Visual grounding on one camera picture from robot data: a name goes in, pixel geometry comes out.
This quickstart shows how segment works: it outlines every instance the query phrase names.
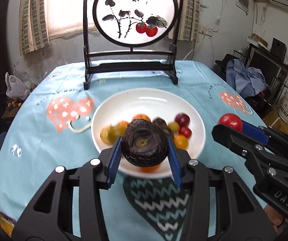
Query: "tomato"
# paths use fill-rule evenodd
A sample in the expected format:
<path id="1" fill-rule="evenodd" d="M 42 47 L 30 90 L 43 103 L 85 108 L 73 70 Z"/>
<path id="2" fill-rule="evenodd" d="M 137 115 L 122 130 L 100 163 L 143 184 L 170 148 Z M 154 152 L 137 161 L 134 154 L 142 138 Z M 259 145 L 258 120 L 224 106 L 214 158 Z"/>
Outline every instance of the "tomato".
<path id="1" fill-rule="evenodd" d="M 126 130 L 128 124 L 129 124 L 129 122 L 127 122 L 127 121 L 120 121 L 117 125 L 125 128 L 125 130 Z"/>
<path id="2" fill-rule="evenodd" d="M 132 118 L 132 121 L 135 120 L 135 119 L 138 119 L 138 118 L 141 118 L 141 119 L 144 119 L 144 120 L 146 120 L 146 121 L 151 122 L 151 119 L 150 119 L 147 115 L 145 115 L 145 114 L 137 114 L 137 115 L 135 115 L 135 116 Z"/>
<path id="3" fill-rule="evenodd" d="M 159 165 L 153 166 L 153 167 L 140 167 L 141 171 L 146 172 L 146 173 L 151 173 L 153 171 L 155 171 L 156 169 L 158 169 Z"/>
<path id="4" fill-rule="evenodd" d="M 111 145 L 112 143 L 108 140 L 108 131 L 112 128 L 111 125 L 105 126 L 102 128 L 99 136 L 101 137 L 102 142 L 104 142 L 107 145 Z"/>
<path id="5" fill-rule="evenodd" d="M 157 27 L 154 25 L 149 25 L 146 28 L 146 35 L 149 37 L 153 37 L 157 34 Z"/>
<path id="6" fill-rule="evenodd" d="M 180 126 L 177 122 L 171 122 L 167 125 L 167 127 L 173 132 L 178 132 L 180 130 Z"/>
<path id="7" fill-rule="evenodd" d="M 125 130 L 125 126 L 121 126 L 118 124 L 115 127 L 112 127 L 107 133 L 107 138 L 109 142 L 111 144 L 114 144 L 118 137 L 122 137 L 124 135 Z"/>
<path id="8" fill-rule="evenodd" d="M 188 148 L 188 139 L 184 135 L 176 135 L 173 138 L 174 144 L 177 148 L 180 149 L 187 149 Z"/>
<path id="9" fill-rule="evenodd" d="M 232 129 L 237 130 L 238 132 L 243 131 L 242 120 L 240 119 L 239 116 L 232 114 L 232 113 L 224 114 L 222 117 L 220 117 L 217 124 L 226 125 Z"/>
<path id="10" fill-rule="evenodd" d="M 181 127 L 179 130 L 179 134 L 182 134 L 187 139 L 189 139 L 192 135 L 192 131 L 188 127 Z"/>
<path id="11" fill-rule="evenodd" d="M 138 23 L 136 25 L 136 31 L 138 33 L 145 33 L 147 30 L 147 25 L 145 23 Z"/>
<path id="12" fill-rule="evenodd" d="M 175 117 L 175 122 L 177 122 L 180 127 L 188 127 L 190 118 L 188 115 L 180 113 Z"/>

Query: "light blue tablecloth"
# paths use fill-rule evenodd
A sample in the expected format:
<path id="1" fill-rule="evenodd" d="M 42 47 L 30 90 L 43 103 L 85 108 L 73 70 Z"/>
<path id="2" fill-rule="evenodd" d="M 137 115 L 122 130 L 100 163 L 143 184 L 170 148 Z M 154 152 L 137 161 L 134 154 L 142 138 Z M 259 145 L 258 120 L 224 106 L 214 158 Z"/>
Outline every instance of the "light blue tablecloth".
<path id="1" fill-rule="evenodd" d="M 56 166 L 76 168 L 98 156 L 90 130 L 75 134 L 69 128 L 60 127 L 64 103 L 74 105 L 69 112 L 76 110 L 81 116 L 89 113 L 92 117 L 95 109 L 107 97 L 125 89 L 140 87 L 172 92 L 196 108 L 206 129 L 205 148 L 199 161 L 216 169 L 230 165 L 252 189 L 255 180 L 244 166 L 244 159 L 214 142 L 211 131 L 220 116 L 229 112 L 256 126 L 264 125 L 263 121 L 206 65 L 177 61 L 176 68 L 178 86 L 173 85 L 161 71 L 138 71 L 94 75 L 87 91 L 83 89 L 84 63 L 68 64 L 53 70 L 20 108 L 0 151 L 0 212 L 18 220 Z M 63 116 L 76 114 L 69 112 Z M 57 114 L 58 121 L 52 116 Z M 81 117 L 74 121 L 74 126 L 81 128 L 87 123 Z M 18 146 L 17 150 L 21 148 L 21 153 L 11 153 L 14 145 Z M 211 192 L 209 235 L 215 231 L 215 199 L 214 191 Z M 265 202 L 257 199 L 264 207 Z M 118 173 L 112 188 L 101 191 L 101 200 L 110 240 L 174 241 L 182 228 L 187 194 L 179 191 L 171 179 L 138 180 Z M 74 234 L 80 235 L 77 203 L 78 192 L 75 191 Z"/>

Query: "checkered curtain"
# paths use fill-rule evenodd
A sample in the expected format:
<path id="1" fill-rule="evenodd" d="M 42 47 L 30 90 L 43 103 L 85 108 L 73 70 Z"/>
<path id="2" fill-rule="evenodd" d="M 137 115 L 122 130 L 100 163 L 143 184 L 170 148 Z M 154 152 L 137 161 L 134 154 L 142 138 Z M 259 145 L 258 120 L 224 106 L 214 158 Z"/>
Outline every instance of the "checkered curtain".
<path id="1" fill-rule="evenodd" d="M 179 40 L 198 42 L 199 15 L 200 0 L 183 0 Z M 168 37 L 171 39 L 173 38 L 173 31 L 174 28 L 168 34 Z"/>
<path id="2" fill-rule="evenodd" d="M 27 54 L 49 45 L 44 0 L 21 0 L 19 10 L 19 49 Z"/>

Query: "power outlet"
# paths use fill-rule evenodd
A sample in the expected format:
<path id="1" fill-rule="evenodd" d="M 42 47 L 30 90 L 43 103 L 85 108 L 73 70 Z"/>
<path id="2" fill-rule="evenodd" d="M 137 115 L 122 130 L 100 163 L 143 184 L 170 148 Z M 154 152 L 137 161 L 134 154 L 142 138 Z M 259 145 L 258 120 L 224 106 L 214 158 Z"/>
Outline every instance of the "power outlet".
<path id="1" fill-rule="evenodd" d="M 207 28 L 205 35 L 212 37 L 213 36 L 213 29 L 212 28 Z"/>

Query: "cardboard box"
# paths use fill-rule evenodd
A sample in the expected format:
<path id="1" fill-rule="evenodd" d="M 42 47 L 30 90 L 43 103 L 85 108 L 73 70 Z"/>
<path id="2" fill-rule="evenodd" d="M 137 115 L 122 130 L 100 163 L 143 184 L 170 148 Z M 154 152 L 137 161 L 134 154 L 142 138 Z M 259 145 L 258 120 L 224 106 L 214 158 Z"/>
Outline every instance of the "cardboard box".
<path id="1" fill-rule="evenodd" d="M 260 36 L 258 36 L 256 33 L 252 33 L 251 39 L 257 42 L 261 42 L 266 48 L 268 47 L 268 43 L 263 40 Z"/>

